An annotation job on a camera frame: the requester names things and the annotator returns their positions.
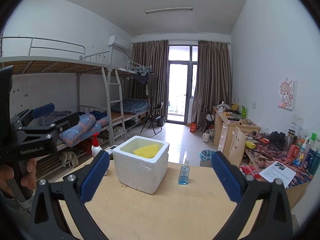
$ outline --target door frame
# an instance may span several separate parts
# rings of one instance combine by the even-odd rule
[[[169,46],[189,46],[190,47],[190,60],[183,61],[183,60],[168,60],[168,68],[169,68],[169,78],[168,78],[168,98],[169,98],[169,80],[170,80],[170,64],[180,64],[180,65],[188,65],[188,75],[187,75],[187,91],[186,91],[186,105],[185,105],[185,112],[184,112],[184,121],[172,121],[168,120],[168,111],[166,114],[166,122],[169,123],[177,123],[177,124],[187,124],[188,123],[188,115],[189,115],[189,104],[191,99],[191,90],[192,90],[192,71],[193,65],[198,65],[197,61],[192,61],[192,47],[197,47],[197,45],[186,45],[186,44],[175,44]]]

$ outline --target black chair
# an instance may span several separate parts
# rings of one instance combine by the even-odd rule
[[[153,108],[153,110],[152,110],[152,112],[151,112],[151,115],[144,116],[144,117],[141,118],[141,121],[142,121],[142,120],[145,121],[144,126],[143,126],[142,129],[141,129],[141,132],[142,132],[143,128],[146,126],[146,124],[147,124],[147,122],[148,122],[149,120],[151,121],[151,124],[149,125],[149,128],[150,128],[150,126],[152,125],[153,132],[155,133],[155,135],[157,135],[158,133],[160,133],[160,132],[162,131],[162,126],[160,126],[160,127],[161,127],[161,130],[156,133],[155,127],[153,126],[153,122],[155,122],[155,121],[157,121],[157,120],[159,120],[159,119],[161,118],[161,116],[159,115],[159,112],[160,112],[160,110],[162,109],[162,107],[163,107],[163,103],[159,103],[158,105],[156,105],[156,106]]]

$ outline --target green cap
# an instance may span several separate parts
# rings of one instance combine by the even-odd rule
[[[313,132],[313,133],[311,134],[311,141],[315,141],[315,140],[316,140],[316,137],[317,137],[317,134]]]

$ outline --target paper sheet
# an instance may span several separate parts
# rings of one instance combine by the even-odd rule
[[[296,175],[296,172],[284,166],[280,162],[274,162],[259,174],[269,182],[273,182],[276,178],[281,179],[284,187],[286,188]]]

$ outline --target upper bunk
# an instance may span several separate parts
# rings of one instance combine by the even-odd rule
[[[32,73],[83,73],[101,75],[101,70],[104,69],[107,74],[111,71],[111,75],[115,75],[117,69],[119,76],[132,77],[137,73],[144,75],[151,70],[151,67],[145,67],[131,60],[128,61],[126,67],[118,67],[110,64],[113,48],[105,52],[86,55],[86,48],[83,45],[59,41],[47,38],[24,37],[24,36],[9,36],[0,37],[5,39],[27,39],[30,40],[29,51],[27,56],[9,56],[0,57],[0,68],[13,65],[13,74],[32,74]],[[53,42],[58,46],[35,46],[34,41]],[[51,50],[64,53],[79,55],[79,59],[67,57],[52,57],[52,56],[33,56],[31,52],[34,50]]]

